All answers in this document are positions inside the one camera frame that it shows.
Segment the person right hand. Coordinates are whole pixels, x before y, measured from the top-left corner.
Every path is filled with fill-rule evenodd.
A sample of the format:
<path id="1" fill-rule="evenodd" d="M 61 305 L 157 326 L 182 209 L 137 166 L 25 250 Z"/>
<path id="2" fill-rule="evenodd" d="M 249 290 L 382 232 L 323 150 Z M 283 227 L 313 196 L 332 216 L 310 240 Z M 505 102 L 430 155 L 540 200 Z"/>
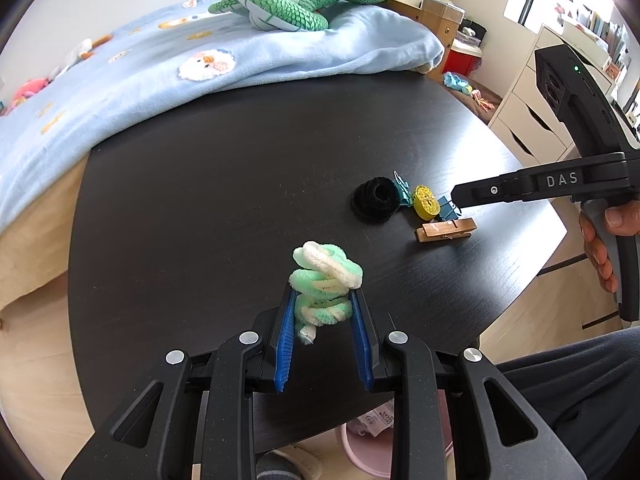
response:
<path id="1" fill-rule="evenodd" d="M 618 292 L 620 280 L 612 263 L 612 252 L 606 242 L 616 236 L 634 237 L 639 234 L 639 202 L 632 200 L 625 205 L 608 208 L 599 216 L 602 228 L 593 223 L 587 211 L 579 215 L 579 225 L 584 239 L 584 252 L 593 269 L 597 271 L 600 286 L 606 292 Z"/>

